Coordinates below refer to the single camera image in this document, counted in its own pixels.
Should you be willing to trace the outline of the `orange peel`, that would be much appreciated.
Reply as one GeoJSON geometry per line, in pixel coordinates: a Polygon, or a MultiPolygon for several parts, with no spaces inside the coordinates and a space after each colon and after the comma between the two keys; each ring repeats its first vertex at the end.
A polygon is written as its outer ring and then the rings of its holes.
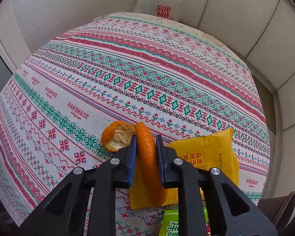
{"type": "Polygon", "coordinates": [[[137,156],[134,182],[129,190],[131,209],[162,206],[168,190],[160,182],[156,144],[148,127],[143,122],[113,122],[104,129],[101,144],[106,151],[117,152],[130,146],[133,135],[137,137],[137,156]]]}

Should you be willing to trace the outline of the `white kitchen cabinets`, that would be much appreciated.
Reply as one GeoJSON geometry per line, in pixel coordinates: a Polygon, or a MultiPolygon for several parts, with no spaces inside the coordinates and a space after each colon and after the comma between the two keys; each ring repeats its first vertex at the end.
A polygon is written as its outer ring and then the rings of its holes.
{"type": "Polygon", "coordinates": [[[272,94],[276,131],[266,198],[295,191],[295,5],[292,0],[181,0],[182,23],[241,57],[272,94]]]}

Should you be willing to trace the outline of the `green onion rings bag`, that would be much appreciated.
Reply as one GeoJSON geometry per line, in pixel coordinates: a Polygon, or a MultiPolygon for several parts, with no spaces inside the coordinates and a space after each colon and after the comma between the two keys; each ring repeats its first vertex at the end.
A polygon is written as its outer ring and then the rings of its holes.
{"type": "Polygon", "coordinates": [[[160,222],[160,236],[178,235],[178,210],[163,210],[160,222]]]}

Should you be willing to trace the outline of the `yellow snack packet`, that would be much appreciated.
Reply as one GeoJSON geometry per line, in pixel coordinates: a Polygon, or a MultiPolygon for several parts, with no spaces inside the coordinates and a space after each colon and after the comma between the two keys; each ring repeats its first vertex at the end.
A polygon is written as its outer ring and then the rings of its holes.
{"type": "MultiPolygon", "coordinates": [[[[191,163],[195,168],[208,171],[219,168],[235,185],[239,185],[239,162],[232,150],[233,129],[207,136],[177,140],[167,145],[177,156],[191,163]]],[[[168,189],[163,206],[178,203],[178,189],[168,189]]]]}

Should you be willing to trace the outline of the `patterned knit tablecloth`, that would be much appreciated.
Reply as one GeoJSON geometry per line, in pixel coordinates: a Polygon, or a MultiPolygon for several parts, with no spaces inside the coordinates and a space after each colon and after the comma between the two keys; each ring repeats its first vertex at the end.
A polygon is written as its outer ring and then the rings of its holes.
{"type": "Polygon", "coordinates": [[[257,204],[270,164],[261,100],[247,65],[215,38],[163,18],[113,13],[39,48],[0,93],[0,200],[20,225],[76,166],[111,158],[115,121],[165,143],[229,128],[239,187],[257,204]]]}

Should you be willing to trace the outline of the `white plastic shopping bag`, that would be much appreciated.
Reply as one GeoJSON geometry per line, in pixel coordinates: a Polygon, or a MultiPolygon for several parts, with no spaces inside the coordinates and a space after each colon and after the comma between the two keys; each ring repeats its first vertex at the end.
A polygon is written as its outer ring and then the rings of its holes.
{"type": "Polygon", "coordinates": [[[179,22],[181,19],[180,0],[137,0],[134,13],[148,14],[179,22]]]}

